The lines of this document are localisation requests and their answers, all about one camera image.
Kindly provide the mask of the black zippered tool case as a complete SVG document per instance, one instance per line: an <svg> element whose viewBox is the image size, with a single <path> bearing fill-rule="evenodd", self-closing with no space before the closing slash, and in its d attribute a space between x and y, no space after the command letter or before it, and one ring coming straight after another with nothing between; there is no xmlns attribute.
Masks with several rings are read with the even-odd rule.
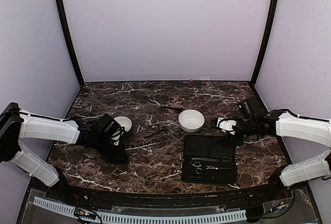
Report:
<svg viewBox="0 0 331 224"><path fill-rule="evenodd" d="M237 180L236 146L221 142L221 136L186 135L181 179L185 183L225 185ZM190 163L202 164L202 174Z"/></svg>

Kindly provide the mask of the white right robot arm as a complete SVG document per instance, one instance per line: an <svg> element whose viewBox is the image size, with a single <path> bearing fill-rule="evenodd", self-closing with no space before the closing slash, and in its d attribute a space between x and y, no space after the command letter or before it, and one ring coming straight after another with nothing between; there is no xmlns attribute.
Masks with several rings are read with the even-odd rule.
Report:
<svg viewBox="0 0 331 224"><path fill-rule="evenodd" d="M317 178L330 179L330 120L295 114L289 109L257 110L239 117L216 117L211 128L225 140L241 145L244 138L279 137L284 140L293 163L278 169L264 188L264 196L275 200L289 187Z"/></svg>

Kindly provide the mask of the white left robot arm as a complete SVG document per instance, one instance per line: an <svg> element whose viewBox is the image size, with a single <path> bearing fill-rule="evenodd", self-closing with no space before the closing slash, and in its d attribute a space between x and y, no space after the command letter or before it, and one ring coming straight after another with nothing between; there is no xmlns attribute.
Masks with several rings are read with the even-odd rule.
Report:
<svg viewBox="0 0 331 224"><path fill-rule="evenodd" d="M94 121L38 115L10 103L1 113L1 161L19 167L31 177L52 188L62 201L73 197L73 190L60 171L34 154L23 139L51 140L96 150L101 159L116 164L128 163L123 141L132 129L125 116L102 115Z"/></svg>

